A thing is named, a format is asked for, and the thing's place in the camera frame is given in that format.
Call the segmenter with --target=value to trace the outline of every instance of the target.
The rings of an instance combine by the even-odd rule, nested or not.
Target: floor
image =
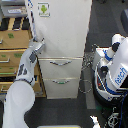
[[[128,7],[128,2],[122,3],[121,0],[107,0],[104,4],[101,2],[102,0],[93,0],[85,56],[93,57],[91,52],[93,44],[100,47],[111,46],[111,38],[115,33],[127,36],[120,21],[120,14]],[[86,93],[79,90],[77,99],[36,98],[33,108],[25,114],[25,121],[30,128],[41,125],[79,125],[82,128],[92,128],[91,115],[97,116],[101,128],[104,127],[106,120],[101,114],[103,106],[95,99],[91,88],[92,70],[89,62],[90,60],[83,62],[80,81],[80,89]],[[3,105],[0,103],[0,126],[2,116]]]

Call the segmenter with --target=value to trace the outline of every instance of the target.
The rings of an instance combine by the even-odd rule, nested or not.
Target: green sign
[[[45,13],[45,12],[47,11],[47,8],[45,7],[45,5],[42,5],[41,11],[42,11],[43,13]]]
[[[1,55],[1,57],[6,57],[6,55]]]
[[[23,53],[14,53],[14,56],[15,56],[16,58],[21,58],[22,54],[23,54]]]
[[[9,38],[14,38],[14,35],[12,33],[8,33]]]

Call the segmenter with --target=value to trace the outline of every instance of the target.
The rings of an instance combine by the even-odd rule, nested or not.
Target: white filing cabinet
[[[92,0],[31,2],[37,38],[46,44],[38,58],[47,98],[77,98]]]

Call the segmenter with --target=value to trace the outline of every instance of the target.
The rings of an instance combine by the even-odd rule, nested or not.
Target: label
[[[14,53],[15,58],[21,58],[23,53]]]
[[[9,38],[14,38],[14,35],[12,33],[8,33]]]
[[[39,11],[39,16],[49,17],[50,16],[49,4],[48,3],[38,3],[38,11]]]
[[[20,14],[21,13],[21,9],[10,9],[8,10],[8,13],[10,14]]]
[[[125,80],[125,78],[127,77],[128,71],[123,67],[123,65],[121,64],[119,66],[119,68],[117,69],[117,72],[114,76],[114,83],[115,85],[119,88],[123,81]]]
[[[1,55],[1,57],[6,57],[6,55]]]

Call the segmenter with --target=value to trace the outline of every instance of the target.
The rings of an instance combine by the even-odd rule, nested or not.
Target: white robot
[[[28,128],[24,121],[24,114],[34,104],[35,84],[34,67],[37,55],[42,51],[44,41],[33,42],[22,55],[18,73],[14,83],[9,88],[4,101],[3,128]]]
[[[93,67],[94,94],[107,105],[115,106],[128,91],[128,38],[115,34],[112,47],[96,48]]]

